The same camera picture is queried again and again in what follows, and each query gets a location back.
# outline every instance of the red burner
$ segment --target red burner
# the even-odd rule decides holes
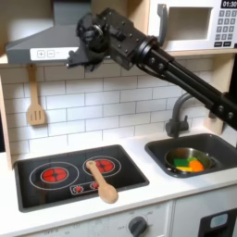
[[[101,173],[108,173],[114,169],[114,164],[107,159],[98,159],[95,162]]]
[[[68,177],[68,173],[64,168],[49,168],[42,174],[43,181],[59,182],[64,181]]]
[[[91,184],[92,189],[98,189],[98,187],[99,187],[99,184],[97,182],[94,182]]]
[[[80,187],[80,186],[75,187],[76,193],[81,193],[82,191],[83,191],[82,187]]]

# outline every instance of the slotted spatula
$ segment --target slotted spatula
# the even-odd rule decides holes
[[[43,108],[39,105],[38,90],[36,81],[37,67],[35,65],[27,66],[29,74],[29,82],[31,89],[31,105],[27,111],[27,120],[31,125],[39,125],[45,123],[45,114]]]

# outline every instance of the range hood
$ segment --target range hood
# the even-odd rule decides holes
[[[91,0],[54,0],[55,26],[6,46],[9,64],[66,62],[76,51],[78,20],[91,11]]]

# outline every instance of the stove control button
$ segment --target stove control button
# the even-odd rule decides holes
[[[99,184],[97,182],[93,182],[90,186],[91,186],[91,189],[98,189]]]
[[[147,229],[147,223],[144,218],[133,218],[129,223],[129,230],[132,236],[140,236]]]
[[[81,193],[81,192],[83,192],[83,188],[80,187],[80,186],[76,186],[76,187],[73,189],[73,191],[74,191],[75,193]]]

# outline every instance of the white countertop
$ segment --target white countertop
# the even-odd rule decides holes
[[[207,129],[192,130],[187,135],[210,133]],[[129,208],[145,206],[166,200],[200,193],[237,184],[237,168],[223,170],[189,179],[176,179],[167,175],[144,151],[144,146],[152,141],[167,139],[165,133],[117,140],[101,145],[120,144],[130,155],[142,173],[150,181],[148,186],[124,191],[118,194],[118,201],[109,205],[99,197],[55,206],[29,213],[19,212],[14,171],[7,170],[6,155],[0,155],[0,236],[18,236],[42,231],[60,225],[101,217]]]

